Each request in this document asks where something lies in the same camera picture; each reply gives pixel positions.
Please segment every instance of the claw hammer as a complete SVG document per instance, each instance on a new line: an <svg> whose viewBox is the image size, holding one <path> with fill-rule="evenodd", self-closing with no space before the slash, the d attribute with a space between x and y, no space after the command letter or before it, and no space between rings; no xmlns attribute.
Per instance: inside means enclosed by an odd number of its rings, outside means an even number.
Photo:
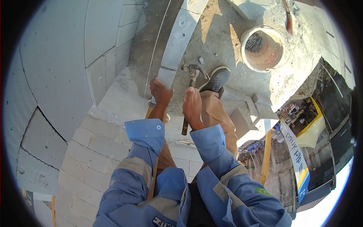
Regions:
<svg viewBox="0 0 363 227"><path fill-rule="evenodd" d="M190 77L189 87L195 87L195 81L199 75L199 74L196 74L197 70L200 71L204 75L205 78L208 77L207 72L200 65L196 65L196 64L182 65L181 70L184 72L189 70L189 77ZM183 129L181 130L181 134L187 135L187 131L188 131L188 121L184 117Z"/></svg>

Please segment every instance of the shoe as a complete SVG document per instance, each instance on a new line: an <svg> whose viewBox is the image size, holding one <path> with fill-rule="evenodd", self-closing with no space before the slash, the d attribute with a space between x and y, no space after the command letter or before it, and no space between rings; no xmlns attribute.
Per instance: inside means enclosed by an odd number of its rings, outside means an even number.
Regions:
<svg viewBox="0 0 363 227"><path fill-rule="evenodd" d="M229 79L231 71L227 67L217 68L211 75L209 82L199 92L213 91L218 93Z"/></svg>

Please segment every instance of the sky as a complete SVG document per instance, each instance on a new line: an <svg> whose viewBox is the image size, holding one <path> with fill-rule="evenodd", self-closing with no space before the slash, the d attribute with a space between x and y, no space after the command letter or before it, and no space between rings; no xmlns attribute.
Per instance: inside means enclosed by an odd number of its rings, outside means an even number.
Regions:
<svg viewBox="0 0 363 227"><path fill-rule="evenodd" d="M336 188L315 207L297 213L291 227L320 227L324 223L344 190L350 173L350 162L352 162L352 159L337 173Z"/></svg>

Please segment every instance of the banner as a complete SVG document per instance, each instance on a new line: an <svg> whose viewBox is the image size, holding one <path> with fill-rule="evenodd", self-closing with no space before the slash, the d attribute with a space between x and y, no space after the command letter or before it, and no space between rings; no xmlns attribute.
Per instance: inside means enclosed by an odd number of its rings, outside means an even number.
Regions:
<svg viewBox="0 0 363 227"><path fill-rule="evenodd" d="M297 144L295 134L291 131L290 127L287 126L285 121L281 122L280 128L285 138L287 147L289 148L291 161L293 162L297 191L299 195L298 201L300 204L308 191L307 186L309 185L310 181L309 169L307 168L301 148Z"/></svg>

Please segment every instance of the hand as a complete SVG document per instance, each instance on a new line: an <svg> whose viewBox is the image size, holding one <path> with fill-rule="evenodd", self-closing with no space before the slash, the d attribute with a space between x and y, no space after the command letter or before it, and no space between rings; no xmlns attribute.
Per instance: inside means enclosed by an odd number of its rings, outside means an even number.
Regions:
<svg viewBox="0 0 363 227"><path fill-rule="evenodd" d="M162 105L167 107L171 101L171 98L173 97L174 89L171 89L168 91L166 89L165 85L158 80L158 78L155 76L150 81L150 90L151 95L154 96L155 101L158 105Z"/></svg>
<svg viewBox="0 0 363 227"><path fill-rule="evenodd" d="M199 90L197 88L189 87L185 93L187 96L183 98L183 114L186 120L194 131L205 128L200 120L202 98L200 97Z"/></svg>

